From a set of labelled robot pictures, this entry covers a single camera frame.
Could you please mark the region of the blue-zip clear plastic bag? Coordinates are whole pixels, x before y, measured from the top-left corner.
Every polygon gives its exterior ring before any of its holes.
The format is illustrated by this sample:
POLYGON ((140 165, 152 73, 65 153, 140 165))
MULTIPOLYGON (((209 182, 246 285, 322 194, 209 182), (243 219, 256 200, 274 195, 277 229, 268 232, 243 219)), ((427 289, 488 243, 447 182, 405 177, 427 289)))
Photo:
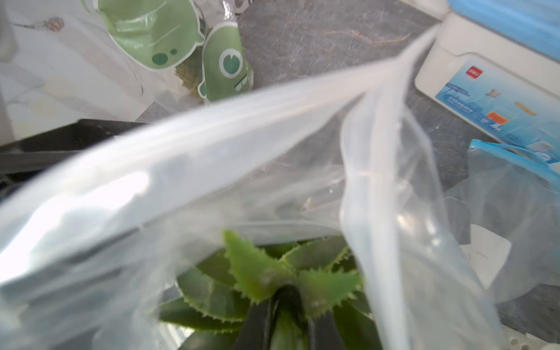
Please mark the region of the blue-zip clear plastic bag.
POLYGON ((474 139, 445 195, 452 232, 495 303, 559 283, 559 174, 523 147, 474 139))

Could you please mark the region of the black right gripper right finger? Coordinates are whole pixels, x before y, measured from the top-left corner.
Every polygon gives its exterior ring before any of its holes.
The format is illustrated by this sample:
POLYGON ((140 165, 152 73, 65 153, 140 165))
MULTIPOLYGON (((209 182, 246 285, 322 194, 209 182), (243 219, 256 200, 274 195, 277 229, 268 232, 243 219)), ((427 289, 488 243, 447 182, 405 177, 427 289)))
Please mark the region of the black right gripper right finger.
POLYGON ((346 350, 331 311, 308 321, 309 350, 346 350))

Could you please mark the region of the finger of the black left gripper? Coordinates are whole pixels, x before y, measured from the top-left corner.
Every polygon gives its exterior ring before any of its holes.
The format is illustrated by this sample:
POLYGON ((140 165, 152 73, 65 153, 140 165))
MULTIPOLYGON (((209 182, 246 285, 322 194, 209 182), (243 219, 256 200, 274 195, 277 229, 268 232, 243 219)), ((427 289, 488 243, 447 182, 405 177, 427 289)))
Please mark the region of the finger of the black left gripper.
POLYGON ((143 126, 142 122, 81 119, 1 146, 1 196, 81 151, 143 126))

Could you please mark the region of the green-zip bag with pineapple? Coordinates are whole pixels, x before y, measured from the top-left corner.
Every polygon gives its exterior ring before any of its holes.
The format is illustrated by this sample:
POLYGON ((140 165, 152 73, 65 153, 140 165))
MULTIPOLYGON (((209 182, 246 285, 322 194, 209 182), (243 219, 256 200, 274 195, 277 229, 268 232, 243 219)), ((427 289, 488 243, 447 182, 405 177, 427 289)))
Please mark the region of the green-zip bag with pineapple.
POLYGON ((191 96, 209 103, 252 90, 237 17, 250 1, 84 1, 112 41, 141 67, 172 71, 191 96))

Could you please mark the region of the white-zip bag with pineapple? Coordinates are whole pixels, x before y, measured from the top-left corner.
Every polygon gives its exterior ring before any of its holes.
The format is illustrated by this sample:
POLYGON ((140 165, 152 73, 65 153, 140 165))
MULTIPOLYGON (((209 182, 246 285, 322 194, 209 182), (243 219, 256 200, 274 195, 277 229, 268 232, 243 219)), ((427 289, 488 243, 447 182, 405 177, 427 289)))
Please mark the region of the white-zip bag with pineapple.
POLYGON ((343 236, 381 349, 503 348, 405 104, 438 32, 137 128, 26 183, 1 205, 1 348, 156 349, 176 278, 226 230, 258 246, 343 236))

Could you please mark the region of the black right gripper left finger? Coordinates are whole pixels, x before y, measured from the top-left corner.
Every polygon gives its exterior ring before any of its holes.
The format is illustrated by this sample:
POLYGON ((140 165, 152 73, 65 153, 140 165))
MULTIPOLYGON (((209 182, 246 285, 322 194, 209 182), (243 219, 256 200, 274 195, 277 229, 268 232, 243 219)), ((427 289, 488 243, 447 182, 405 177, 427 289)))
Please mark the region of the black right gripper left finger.
POLYGON ((233 344, 233 350, 269 350, 274 330, 274 298, 252 306, 233 344))

